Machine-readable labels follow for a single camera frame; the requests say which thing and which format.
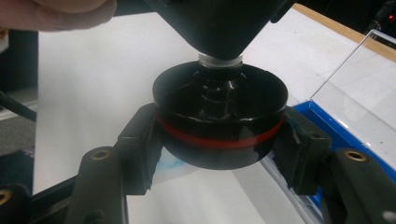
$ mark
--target blue frame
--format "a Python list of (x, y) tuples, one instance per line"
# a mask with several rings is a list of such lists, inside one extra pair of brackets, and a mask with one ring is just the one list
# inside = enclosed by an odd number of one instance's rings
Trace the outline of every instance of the blue frame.
[[(359, 139), (341, 126), (335, 119), (326, 113), (319, 105), (313, 101), (307, 101), (300, 105), (294, 106), (298, 112), (315, 123), (321, 130), (327, 133), (332, 138), (332, 150), (342, 147), (353, 147), (358, 151), (367, 153), (373, 157), (389, 175), (389, 177), (396, 183), (396, 171), (392, 169), (387, 163), (381, 160), (373, 151), (366, 147)], [(314, 204), (320, 208), (320, 198), (322, 190), (319, 189), (315, 196), (311, 196)]]

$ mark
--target white surface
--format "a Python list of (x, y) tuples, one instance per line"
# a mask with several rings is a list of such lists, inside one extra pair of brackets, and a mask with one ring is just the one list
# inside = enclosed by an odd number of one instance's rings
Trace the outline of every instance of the white surface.
[(8, 48), (8, 35), (0, 40), (0, 53)]
[[(262, 30), (244, 62), (283, 79), (294, 105), (355, 46), (291, 10)], [(197, 52), (156, 14), (116, 18), (88, 31), (40, 34), (34, 192), (76, 175), (85, 152), (113, 146), (137, 108), (152, 102), (155, 77), (196, 60)], [(302, 223), (259, 163), (233, 172), (187, 165), (182, 170), (158, 172), (147, 196), (129, 198), (131, 223)]]

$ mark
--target human hand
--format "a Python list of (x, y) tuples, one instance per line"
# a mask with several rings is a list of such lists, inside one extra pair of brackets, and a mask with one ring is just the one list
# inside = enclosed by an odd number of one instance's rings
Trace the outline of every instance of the human hand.
[(58, 31), (86, 29), (109, 21), (116, 0), (0, 0), (0, 27)]

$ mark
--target screw hole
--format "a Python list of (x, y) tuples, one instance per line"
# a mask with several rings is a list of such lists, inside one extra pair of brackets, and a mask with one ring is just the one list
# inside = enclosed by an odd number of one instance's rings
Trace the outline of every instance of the screw hole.
[(12, 190), (10, 189), (0, 189), (0, 205), (8, 202), (12, 196)]
[(346, 151), (346, 156), (353, 161), (367, 161), (367, 157), (357, 151)]
[(95, 161), (104, 160), (105, 158), (110, 156), (110, 151), (108, 150), (100, 150), (96, 151), (91, 155), (91, 159)]

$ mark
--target clear plastic panel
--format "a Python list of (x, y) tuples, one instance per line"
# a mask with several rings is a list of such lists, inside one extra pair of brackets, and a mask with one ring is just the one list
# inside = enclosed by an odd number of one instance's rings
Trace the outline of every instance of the clear plastic panel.
[(394, 38), (370, 32), (311, 100), (396, 168)]

